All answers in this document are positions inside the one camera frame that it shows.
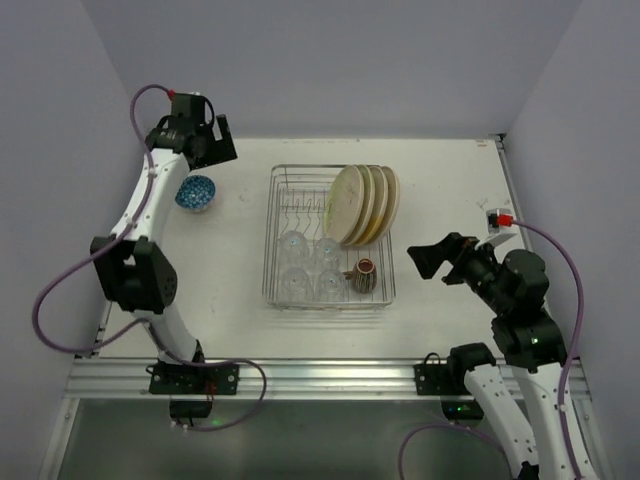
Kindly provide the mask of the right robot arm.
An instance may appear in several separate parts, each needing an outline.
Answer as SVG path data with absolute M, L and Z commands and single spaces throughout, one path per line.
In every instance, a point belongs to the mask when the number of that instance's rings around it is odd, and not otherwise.
M 494 313 L 493 339 L 519 386 L 518 406 L 496 359 L 483 343 L 451 349 L 452 380 L 479 403 L 515 479 L 595 479 L 571 400 L 571 360 L 559 327 L 544 307 L 549 288 L 544 260 L 525 249 L 503 260 L 494 242 L 452 232 L 430 246 L 407 250 L 423 279 L 451 265 L 443 281 L 467 285 Z

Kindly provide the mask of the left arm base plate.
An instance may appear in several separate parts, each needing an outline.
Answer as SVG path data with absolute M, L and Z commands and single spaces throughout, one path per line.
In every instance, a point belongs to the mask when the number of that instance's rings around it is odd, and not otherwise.
M 155 395 L 235 395 L 238 389 L 239 365 L 196 368 L 183 364 L 157 361 L 148 365 L 149 392 Z

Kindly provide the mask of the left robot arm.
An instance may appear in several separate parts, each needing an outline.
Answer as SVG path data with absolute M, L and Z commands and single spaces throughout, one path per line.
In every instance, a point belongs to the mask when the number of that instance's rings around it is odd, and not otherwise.
M 169 214 L 186 194 L 191 210 L 213 199 L 200 170 L 236 159 L 225 116 L 199 93 L 168 91 L 170 112 L 143 138 L 144 160 L 128 205 L 107 236 L 95 237 L 90 254 L 107 300 L 147 331 L 167 364 L 204 360 L 175 304 L 178 274 L 161 243 Z

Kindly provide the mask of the clear glass back left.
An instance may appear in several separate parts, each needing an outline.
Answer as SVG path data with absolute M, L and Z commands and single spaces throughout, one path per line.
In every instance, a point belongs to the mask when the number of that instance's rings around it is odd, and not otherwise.
M 278 261 L 281 265 L 303 266 L 309 258 L 310 250 L 306 237 L 299 231 L 288 230 L 278 243 Z

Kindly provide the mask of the clear glass back right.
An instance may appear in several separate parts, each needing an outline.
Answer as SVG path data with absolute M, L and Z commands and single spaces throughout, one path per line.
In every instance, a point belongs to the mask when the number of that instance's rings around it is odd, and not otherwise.
M 341 260 L 341 246 L 331 238 L 318 240 L 313 249 L 312 264 L 317 270 L 338 269 Z

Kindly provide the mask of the blue patterned bowl red outside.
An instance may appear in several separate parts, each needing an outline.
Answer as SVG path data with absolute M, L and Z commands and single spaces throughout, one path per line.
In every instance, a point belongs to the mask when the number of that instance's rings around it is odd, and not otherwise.
M 182 209 L 196 213 L 205 211 L 216 195 L 213 180 L 204 175 L 190 175 L 180 185 L 174 200 Z

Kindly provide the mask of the cream plate green band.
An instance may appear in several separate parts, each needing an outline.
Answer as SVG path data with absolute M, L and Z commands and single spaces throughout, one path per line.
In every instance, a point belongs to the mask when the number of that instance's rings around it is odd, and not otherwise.
M 387 199 L 386 179 L 379 166 L 358 165 L 358 169 L 365 180 L 365 199 L 362 214 L 368 214 L 368 220 L 361 219 L 354 230 L 349 245 L 365 245 L 368 235 L 376 229 L 377 217 L 384 211 Z

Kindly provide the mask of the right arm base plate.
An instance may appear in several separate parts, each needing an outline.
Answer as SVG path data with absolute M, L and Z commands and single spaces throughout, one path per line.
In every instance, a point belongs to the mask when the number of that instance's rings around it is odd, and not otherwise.
M 449 395 L 455 391 L 448 366 L 436 352 L 428 353 L 416 363 L 413 372 L 418 396 Z

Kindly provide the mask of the cream plate rightmost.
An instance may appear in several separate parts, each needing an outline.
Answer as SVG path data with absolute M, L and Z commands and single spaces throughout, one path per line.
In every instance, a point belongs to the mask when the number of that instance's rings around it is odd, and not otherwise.
M 391 229 L 398 212 L 401 195 L 400 180 L 397 173 L 388 166 L 382 166 L 382 171 L 388 181 L 388 201 L 383 221 L 378 232 L 379 237 L 385 236 Z

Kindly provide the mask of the aluminium front mounting rail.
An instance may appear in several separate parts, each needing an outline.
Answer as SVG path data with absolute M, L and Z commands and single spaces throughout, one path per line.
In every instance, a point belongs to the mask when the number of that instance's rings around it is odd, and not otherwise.
M 266 373 L 267 400 L 390 400 L 417 397 L 415 360 L 259 360 L 240 367 L 235 400 L 254 400 Z M 150 358 L 76 359 L 63 396 L 71 399 L 143 399 L 150 396 Z

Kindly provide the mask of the aluminium table edge rail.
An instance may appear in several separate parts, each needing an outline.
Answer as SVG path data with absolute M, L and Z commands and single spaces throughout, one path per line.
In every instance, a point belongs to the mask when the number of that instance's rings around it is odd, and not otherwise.
M 498 156 L 500 158 L 500 162 L 501 162 L 501 166 L 502 166 L 502 170 L 506 179 L 506 183 L 507 183 L 507 187 L 509 190 L 509 194 L 510 194 L 510 198 L 511 198 L 511 202 L 513 205 L 513 210 L 516 214 L 516 216 L 518 218 L 520 218 L 522 216 L 521 213 L 521 205 L 519 202 L 519 198 L 517 195 L 517 190 L 516 190 L 516 186 L 513 180 L 513 176 L 510 170 L 510 165 L 508 162 L 508 157 L 507 157 L 507 152 L 506 152 L 506 134 L 505 133 L 499 133 L 499 134 L 491 134 L 489 136 L 489 139 L 491 141 L 493 141 L 496 145 L 496 149 L 498 152 Z

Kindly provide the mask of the clear glass front right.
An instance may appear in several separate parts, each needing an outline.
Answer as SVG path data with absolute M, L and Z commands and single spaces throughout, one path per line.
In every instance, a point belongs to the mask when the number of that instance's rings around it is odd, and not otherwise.
M 341 303 L 346 299 L 346 290 L 346 278 L 340 270 L 325 270 L 318 276 L 315 300 L 320 303 Z

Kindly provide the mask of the cream plate yellow band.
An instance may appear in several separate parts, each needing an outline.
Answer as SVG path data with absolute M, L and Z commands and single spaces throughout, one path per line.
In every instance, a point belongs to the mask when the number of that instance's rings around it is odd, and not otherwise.
M 376 229 L 368 235 L 364 241 L 365 244 L 377 242 L 391 230 L 400 205 L 399 177 L 396 172 L 388 166 L 379 166 L 379 170 L 386 179 L 387 202 L 384 211 L 377 217 Z

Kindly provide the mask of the brown striped mug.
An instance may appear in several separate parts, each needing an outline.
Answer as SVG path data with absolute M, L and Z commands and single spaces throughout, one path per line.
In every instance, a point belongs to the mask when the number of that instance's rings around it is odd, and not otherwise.
M 370 258 L 359 259 L 351 270 L 343 272 L 343 276 L 359 294 L 372 293 L 377 286 L 377 266 Z

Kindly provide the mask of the clear glass front left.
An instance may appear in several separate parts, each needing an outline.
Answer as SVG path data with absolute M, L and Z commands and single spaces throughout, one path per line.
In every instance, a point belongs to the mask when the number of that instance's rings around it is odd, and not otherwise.
M 302 267 L 290 267 L 281 274 L 279 299 L 286 303 L 306 303 L 313 299 L 311 278 Z

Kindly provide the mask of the clear glass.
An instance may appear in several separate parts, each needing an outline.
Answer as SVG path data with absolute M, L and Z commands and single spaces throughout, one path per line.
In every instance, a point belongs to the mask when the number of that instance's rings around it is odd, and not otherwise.
M 278 261 L 281 265 L 303 266 L 309 258 L 310 250 L 306 237 L 299 231 L 288 230 L 278 243 Z
M 313 299 L 311 278 L 302 267 L 290 267 L 281 274 L 279 299 L 286 303 L 306 303 Z
M 312 264 L 317 270 L 338 269 L 341 260 L 341 246 L 331 238 L 318 240 L 313 249 Z
M 325 270 L 318 276 L 315 300 L 320 303 L 341 303 L 346 299 L 346 290 L 346 278 L 340 270 Z

